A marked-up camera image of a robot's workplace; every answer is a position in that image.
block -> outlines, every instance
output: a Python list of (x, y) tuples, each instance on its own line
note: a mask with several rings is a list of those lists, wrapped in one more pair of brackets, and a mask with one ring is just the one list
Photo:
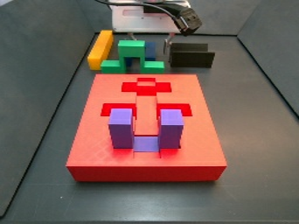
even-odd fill
[(142, 67), (142, 74), (163, 74), (164, 62), (163, 61), (146, 61)]
[(183, 113), (179, 109), (162, 109), (159, 122), (159, 149), (179, 149), (183, 135)]
[(155, 42), (144, 43), (144, 60), (155, 61)]
[(158, 136), (136, 136), (135, 152), (159, 152)]
[[(114, 149), (108, 116), (100, 116), (103, 103), (136, 102), (136, 92), (123, 92), (124, 83), (139, 79), (168, 83), (171, 92), (156, 92), (158, 104), (191, 105), (183, 117), (182, 148), (160, 152)], [(98, 74), (71, 146), (67, 168), (76, 181), (214, 181), (227, 168), (218, 133), (195, 74)]]
[(143, 40), (119, 40), (119, 58), (136, 57), (146, 58), (146, 42)]
[(108, 129), (115, 149), (134, 148), (134, 112), (131, 108), (114, 108), (111, 110)]
[(108, 58), (108, 53), (114, 43), (112, 31), (102, 31), (95, 45), (88, 54), (88, 67), (91, 70), (100, 70), (103, 60)]
[(209, 52), (207, 44), (172, 43), (170, 51), (171, 67), (211, 68), (215, 52)]
[(134, 58), (126, 57), (126, 67), (131, 67), (134, 64)]
[(127, 71), (119, 60), (104, 60), (100, 66), (103, 74), (123, 74)]

red block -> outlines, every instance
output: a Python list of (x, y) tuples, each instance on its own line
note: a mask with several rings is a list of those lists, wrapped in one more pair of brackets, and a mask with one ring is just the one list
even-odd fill
[[(159, 116), (159, 110), (164, 107), (186, 111), (179, 150), (163, 149), (160, 153), (152, 153), (112, 148), (108, 116), (102, 116), (100, 113), (106, 103), (135, 104), (138, 118), (139, 112), (146, 111), (146, 103), (139, 103), (142, 98), (138, 97), (144, 96), (139, 96), (132, 89), (127, 89), (130, 87), (126, 87), (126, 91), (122, 89), (126, 82), (138, 83), (140, 79), (155, 81), (156, 87), (159, 83), (171, 87), (171, 91), (168, 91), (170, 88), (167, 91), (159, 91), (160, 88), (158, 88), (156, 94), (147, 96), (156, 100), (156, 111), (148, 114), (151, 119), (144, 121), (144, 126), (150, 125), (148, 121), (155, 121), (154, 114)], [(150, 98), (148, 101), (151, 102), (148, 110), (152, 111), (154, 101)], [(138, 134), (151, 136), (154, 129), (155, 125), (150, 129), (143, 127)], [(196, 75), (99, 74), (91, 88), (67, 167), (78, 181), (213, 181), (219, 179), (227, 167), (227, 161)]]

purple block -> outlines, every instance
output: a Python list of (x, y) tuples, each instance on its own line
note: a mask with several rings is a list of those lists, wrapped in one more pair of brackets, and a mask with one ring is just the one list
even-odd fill
[(134, 148), (134, 111), (131, 108), (112, 108), (108, 129), (115, 149)]
[(158, 136), (136, 136), (135, 152), (158, 152)]
[(159, 126), (159, 149), (179, 149), (183, 134), (182, 111), (162, 109)]

dark gray surface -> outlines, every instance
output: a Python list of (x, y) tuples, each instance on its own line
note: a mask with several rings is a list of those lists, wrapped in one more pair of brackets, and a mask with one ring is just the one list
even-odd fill
[(0, 8), (0, 216), (92, 37), (72, 0), (15, 0)]
[[(112, 29), (111, 11), (95, 0), (78, 0), (95, 32)], [(238, 35), (262, 0), (190, 0), (203, 26), (196, 33)]]
[(298, 9), (298, 0), (265, 0), (238, 37), (299, 115)]
[[(158, 44), (164, 36), (142, 36)], [(95, 72), (84, 60), (3, 221), (299, 221), (299, 126), (238, 38), (190, 37), (217, 52), (199, 74), (229, 169), (211, 183), (76, 183), (64, 167)], [(114, 44), (111, 59), (118, 58)], [(128, 72), (138, 73), (138, 65)]]

gray table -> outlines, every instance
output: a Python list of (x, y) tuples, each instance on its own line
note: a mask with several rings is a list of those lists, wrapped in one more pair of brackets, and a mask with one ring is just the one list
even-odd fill
[[(118, 35), (116, 42), (126, 36)], [(163, 35), (138, 36), (158, 43)], [(178, 37), (209, 43), (213, 69), (198, 74), (229, 169), (202, 183), (76, 183), (66, 161), (95, 72), (84, 60), (3, 222), (299, 221), (299, 125), (277, 89), (235, 37)], [(118, 58), (118, 48), (110, 56)], [(138, 73), (138, 66), (130, 73)]]

